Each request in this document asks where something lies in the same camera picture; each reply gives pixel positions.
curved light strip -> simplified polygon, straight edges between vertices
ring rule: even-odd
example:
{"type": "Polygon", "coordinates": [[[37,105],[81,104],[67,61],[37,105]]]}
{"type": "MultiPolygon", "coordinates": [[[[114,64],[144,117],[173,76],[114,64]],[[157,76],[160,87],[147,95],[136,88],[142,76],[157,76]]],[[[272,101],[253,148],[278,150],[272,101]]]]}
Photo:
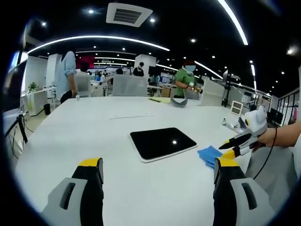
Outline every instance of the curved light strip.
{"type": "Polygon", "coordinates": [[[95,59],[127,60],[127,61],[135,62],[135,60],[125,59],[125,58],[115,58],[115,57],[95,57],[95,59]]]}
{"type": "Polygon", "coordinates": [[[156,65],[156,66],[164,67],[164,68],[171,69],[171,70],[174,70],[174,71],[178,71],[178,69],[175,69],[175,68],[172,68],[172,67],[167,67],[167,66],[164,66],[164,65],[156,65]]]}
{"type": "Polygon", "coordinates": [[[149,43],[149,42],[146,42],[146,41],[137,40],[137,39],[129,39],[129,38],[124,38],[124,37],[107,36],[107,35],[83,35],[83,36],[74,36],[74,37],[58,39],[58,40],[47,42],[43,45],[37,46],[36,48],[33,48],[33,49],[29,50],[28,54],[30,54],[30,53],[32,53],[32,52],[34,52],[34,51],[36,51],[40,48],[43,48],[45,46],[49,46],[49,45],[52,45],[52,44],[57,43],[57,42],[73,40],[73,39],[118,39],[118,40],[138,42],[138,43],[141,43],[141,44],[144,44],[144,45],[149,45],[149,46],[153,46],[153,47],[156,47],[156,48],[160,48],[160,49],[163,49],[165,51],[170,51],[169,49],[167,49],[165,47],[158,46],[158,45],[155,45],[155,44],[152,44],[152,43],[149,43]]]}
{"type": "Polygon", "coordinates": [[[226,3],[225,0],[218,0],[218,2],[222,5],[222,7],[225,9],[225,11],[228,13],[228,15],[230,16],[232,22],[234,23],[234,25],[236,26],[236,29],[239,32],[239,35],[243,41],[243,43],[247,46],[248,45],[248,41],[246,40],[246,36],[245,33],[243,31],[243,29],[241,28],[235,14],[233,13],[232,9],[228,6],[228,4],[226,3]]]}
{"type": "Polygon", "coordinates": [[[197,65],[200,65],[201,67],[204,67],[206,70],[210,71],[211,73],[215,74],[217,77],[222,79],[222,76],[220,76],[218,73],[212,71],[210,68],[206,67],[205,65],[199,63],[198,61],[194,61],[197,65]]]}
{"type": "Polygon", "coordinates": [[[105,50],[92,50],[92,51],[77,51],[75,53],[120,53],[120,54],[130,54],[136,56],[135,53],[127,53],[127,52],[118,52],[118,51],[105,51],[105,50]]]}
{"type": "Polygon", "coordinates": [[[94,63],[95,65],[123,65],[127,66],[126,64],[117,64],[117,63],[94,63]]]}

green shirt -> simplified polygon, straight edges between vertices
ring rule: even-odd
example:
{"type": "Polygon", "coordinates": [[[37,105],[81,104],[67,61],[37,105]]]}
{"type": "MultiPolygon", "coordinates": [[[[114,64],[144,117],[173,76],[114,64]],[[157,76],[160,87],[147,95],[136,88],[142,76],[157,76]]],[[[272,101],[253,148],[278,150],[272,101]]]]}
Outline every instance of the green shirt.
{"type": "MultiPolygon", "coordinates": [[[[177,74],[175,74],[175,81],[179,81],[181,83],[184,83],[185,85],[189,85],[189,83],[194,82],[194,77],[191,75],[188,75],[187,72],[184,69],[179,69],[177,74]]],[[[184,96],[185,89],[177,87],[175,91],[175,95],[177,96],[184,96]]]]}

blue shirt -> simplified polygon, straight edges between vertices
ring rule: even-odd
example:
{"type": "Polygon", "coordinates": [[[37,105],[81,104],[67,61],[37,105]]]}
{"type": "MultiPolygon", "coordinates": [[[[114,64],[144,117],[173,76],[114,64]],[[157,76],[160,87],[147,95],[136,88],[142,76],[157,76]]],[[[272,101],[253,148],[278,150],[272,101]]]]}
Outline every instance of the blue shirt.
{"type": "Polygon", "coordinates": [[[72,51],[69,51],[64,59],[59,63],[58,72],[56,77],[56,93],[57,99],[60,100],[62,95],[71,90],[68,81],[68,76],[76,74],[75,55],[72,51]]]}

white chair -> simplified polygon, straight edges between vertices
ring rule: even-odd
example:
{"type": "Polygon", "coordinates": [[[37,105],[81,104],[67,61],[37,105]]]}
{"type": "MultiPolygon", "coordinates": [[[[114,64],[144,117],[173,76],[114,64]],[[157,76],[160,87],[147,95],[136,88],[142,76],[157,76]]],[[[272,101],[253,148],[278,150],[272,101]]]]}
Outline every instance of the white chair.
{"type": "Polygon", "coordinates": [[[147,97],[147,79],[132,75],[115,74],[112,96],[147,97]]]}
{"type": "Polygon", "coordinates": [[[91,97],[91,80],[88,74],[77,73],[75,75],[77,95],[80,97],[91,97]]]}

wire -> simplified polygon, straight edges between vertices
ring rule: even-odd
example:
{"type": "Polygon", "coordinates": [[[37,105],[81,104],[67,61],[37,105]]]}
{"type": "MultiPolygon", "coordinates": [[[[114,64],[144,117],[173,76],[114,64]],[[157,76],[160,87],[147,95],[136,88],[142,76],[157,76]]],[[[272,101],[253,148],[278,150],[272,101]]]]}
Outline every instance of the wire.
{"type": "Polygon", "coordinates": [[[9,137],[9,136],[8,136],[8,138],[9,138],[10,147],[11,147],[11,151],[12,151],[13,155],[14,155],[17,159],[19,159],[19,158],[16,156],[15,152],[14,152],[15,135],[16,135],[16,127],[15,127],[15,131],[14,131],[14,136],[13,136],[13,144],[11,144],[11,140],[10,140],[10,137],[9,137]]]}
{"type": "Polygon", "coordinates": [[[257,178],[257,176],[260,174],[260,172],[261,172],[262,169],[264,168],[265,164],[267,163],[267,161],[268,161],[268,159],[269,159],[269,156],[271,155],[271,152],[272,152],[272,150],[273,150],[273,147],[274,147],[274,144],[275,144],[275,141],[276,141],[276,137],[277,137],[277,128],[275,128],[275,129],[276,129],[276,132],[275,132],[275,137],[274,137],[273,145],[272,145],[272,147],[271,147],[271,149],[270,149],[270,151],[269,151],[269,154],[268,154],[267,159],[265,160],[263,166],[262,166],[261,169],[258,171],[258,173],[256,174],[256,176],[253,178],[254,180],[255,180],[255,179],[257,178]]]}
{"type": "Polygon", "coordinates": [[[27,128],[31,133],[33,133],[33,131],[27,127],[27,125],[25,124],[25,120],[24,120],[24,117],[23,117],[23,123],[24,123],[24,128],[27,128]]]}

